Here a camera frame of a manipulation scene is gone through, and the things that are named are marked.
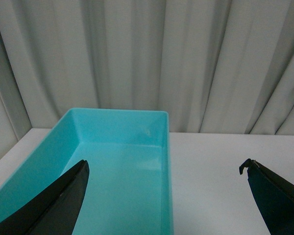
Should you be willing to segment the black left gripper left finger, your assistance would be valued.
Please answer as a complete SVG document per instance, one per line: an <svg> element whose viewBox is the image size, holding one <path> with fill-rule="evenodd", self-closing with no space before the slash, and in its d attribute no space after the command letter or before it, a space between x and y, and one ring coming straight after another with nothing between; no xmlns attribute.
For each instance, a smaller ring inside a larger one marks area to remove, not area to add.
<svg viewBox="0 0 294 235"><path fill-rule="evenodd" d="M71 235L88 179L88 162L81 160L0 222L0 235Z"/></svg>

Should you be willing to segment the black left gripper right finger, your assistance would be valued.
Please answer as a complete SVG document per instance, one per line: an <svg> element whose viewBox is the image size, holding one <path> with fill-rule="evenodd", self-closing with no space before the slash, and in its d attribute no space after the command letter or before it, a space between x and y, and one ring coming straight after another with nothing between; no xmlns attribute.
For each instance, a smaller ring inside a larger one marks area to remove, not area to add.
<svg viewBox="0 0 294 235"><path fill-rule="evenodd" d="M258 210L271 235L294 235L294 185L256 160L239 167L247 169L248 183Z"/></svg>

